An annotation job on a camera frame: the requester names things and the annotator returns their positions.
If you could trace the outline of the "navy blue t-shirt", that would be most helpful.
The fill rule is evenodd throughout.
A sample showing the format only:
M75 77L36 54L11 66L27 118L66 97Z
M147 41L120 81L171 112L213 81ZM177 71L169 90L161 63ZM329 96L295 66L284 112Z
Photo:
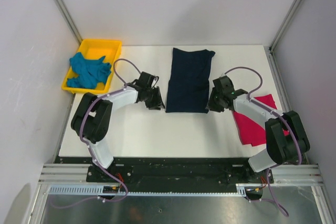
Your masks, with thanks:
M173 48L166 97L167 113L208 113L209 76L214 51Z

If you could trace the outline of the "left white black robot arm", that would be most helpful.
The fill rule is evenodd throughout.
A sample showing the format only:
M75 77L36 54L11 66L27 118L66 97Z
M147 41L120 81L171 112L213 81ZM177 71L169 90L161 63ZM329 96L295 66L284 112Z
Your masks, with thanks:
M138 79L117 91L101 96L83 95L70 126L86 144L94 164L99 166L97 174L103 181L110 182L116 175L116 169L111 166L114 157L106 139L113 112L138 102L144 102L149 110L164 109L160 88L156 85L158 80L158 76L141 72Z

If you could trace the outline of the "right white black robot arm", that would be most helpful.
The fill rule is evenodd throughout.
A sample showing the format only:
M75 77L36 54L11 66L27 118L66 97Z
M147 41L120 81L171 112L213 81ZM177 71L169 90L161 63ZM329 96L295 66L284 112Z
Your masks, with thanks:
M215 112L231 110L249 118L265 130L266 149L248 159L242 169L243 179L254 183L261 171L290 161L302 164L302 155L310 149L303 123L295 111L274 109L243 90L234 88L228 76L213 80L214 87L208 101L208 109Z

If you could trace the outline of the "folded magenta t-shirt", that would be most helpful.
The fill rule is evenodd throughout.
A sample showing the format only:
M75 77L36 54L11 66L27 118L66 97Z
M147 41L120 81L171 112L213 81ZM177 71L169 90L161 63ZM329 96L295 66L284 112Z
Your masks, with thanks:
M233 112L233 117L243 145L255 147L266 144L266 131L260 125L237 112Z

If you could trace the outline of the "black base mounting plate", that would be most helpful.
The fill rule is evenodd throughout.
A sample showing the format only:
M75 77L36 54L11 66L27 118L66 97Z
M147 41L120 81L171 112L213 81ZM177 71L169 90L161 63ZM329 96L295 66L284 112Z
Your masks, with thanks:
M126 184L145 179L219 179L230 184L259 183L267 178L273 181L271 171L253 171L247 158L116 157L107 168L93 164L87 178L90 182L108 182L112 178L106 173Z

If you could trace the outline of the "yellow plastic bin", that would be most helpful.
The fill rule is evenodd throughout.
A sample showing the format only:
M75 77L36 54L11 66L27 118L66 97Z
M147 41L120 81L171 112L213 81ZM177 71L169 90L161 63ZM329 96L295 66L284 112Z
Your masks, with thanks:
M106 40L106 39L85 39L80 44L76 53L81 52L85 59L97 60L105 56L104 62L108 62L111 65L119 58L121 54L122 42L119 40ZM107 79L107 83L99 83L95 89L83 89L83 88L70 88L67 86L67 78L76 77L77 75L72 71L70 67L63 82L61 88L71 93L86 93L93 94L106 93L110 88L110 83L113 77L113 69L111 67L111 75Z

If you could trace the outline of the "teal crumpled t-shirt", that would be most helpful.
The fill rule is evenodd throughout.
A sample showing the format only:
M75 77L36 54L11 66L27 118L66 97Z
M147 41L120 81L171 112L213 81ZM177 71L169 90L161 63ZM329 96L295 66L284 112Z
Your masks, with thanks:
M97 60L85 59L81 52L70 58L70 66L76 77L67 78L70 88L95 89L99 83L106 84L112 65L104 62L105 56Z

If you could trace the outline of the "right aluminium frame post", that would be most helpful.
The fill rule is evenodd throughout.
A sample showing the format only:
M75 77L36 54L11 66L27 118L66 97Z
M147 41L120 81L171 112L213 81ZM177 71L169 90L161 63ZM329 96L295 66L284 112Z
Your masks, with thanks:
M283 19L274 39L272 40L271 44L269 45L269 51L273 53L277 48L278 44L282 40L283 36L285 35L286 31L288 30L291 22L293 21L296 13L298 12L299 8L303 4L304 0L293 0L285 18Z

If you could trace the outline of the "aluminium frame post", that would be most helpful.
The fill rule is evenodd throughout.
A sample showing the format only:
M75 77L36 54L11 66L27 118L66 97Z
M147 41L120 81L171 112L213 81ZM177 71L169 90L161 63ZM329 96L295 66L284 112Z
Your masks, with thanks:
M273 53L277 48L278 44L282 40L283 36L285 35L286 31L288 30L291 22L293 21L296 13L298 12L299 8L303 4L304 0L293 0L285 18L283 19L274 39L272 40L271 44L269 45L269 51Z
M80 45L83 41L83 38L69 12L68 7L66 6L66 3L64 0L54 0L61 16L63 17L64 21L66 22L71 34L77 41L77 43Z

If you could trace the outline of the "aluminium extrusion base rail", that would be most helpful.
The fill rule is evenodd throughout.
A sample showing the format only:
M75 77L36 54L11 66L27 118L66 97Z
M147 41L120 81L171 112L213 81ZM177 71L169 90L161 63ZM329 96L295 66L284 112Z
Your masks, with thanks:
M281 165L271 170L274 184L285 186L321 186L324 181L318 165Z

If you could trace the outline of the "left aluminium frame post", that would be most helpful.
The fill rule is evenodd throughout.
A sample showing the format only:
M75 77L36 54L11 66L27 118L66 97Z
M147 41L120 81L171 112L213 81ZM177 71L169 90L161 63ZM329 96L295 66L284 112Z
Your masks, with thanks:
M80 45L83 41L83 38L69 12L68 7L66 6L66 3L64 0L54 0L61 16L63 17L64 21L66 22L71 34L77 41L77 43Z

